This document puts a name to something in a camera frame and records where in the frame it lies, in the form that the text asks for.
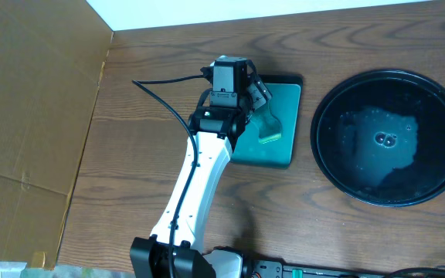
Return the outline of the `green yellow sponge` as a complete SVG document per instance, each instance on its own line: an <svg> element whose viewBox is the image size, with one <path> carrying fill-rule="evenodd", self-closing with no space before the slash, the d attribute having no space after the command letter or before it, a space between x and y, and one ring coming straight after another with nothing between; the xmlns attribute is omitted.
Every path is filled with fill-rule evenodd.
<svg viewBox="0 0 445 278"><path fill-rule="evenodd" d="M281 139L281 122L273 115L268 103L255 110L252 122L258 129L258 140L261 144Z"/></svg>

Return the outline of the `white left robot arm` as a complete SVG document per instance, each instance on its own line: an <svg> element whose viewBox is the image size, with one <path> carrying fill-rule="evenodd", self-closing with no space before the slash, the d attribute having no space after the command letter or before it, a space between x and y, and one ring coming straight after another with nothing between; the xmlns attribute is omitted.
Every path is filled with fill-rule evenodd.
<svg viewBox="0 0 445 278"><path fill-rule="evenodd" d="M148 238L130 249L137 277L248 277L251 265L231 249L203 254L203 237L219 179L253 112L270 99L253 62L221 56L201 69L211 88L181 122L188 134L172 196Z"/></svg>

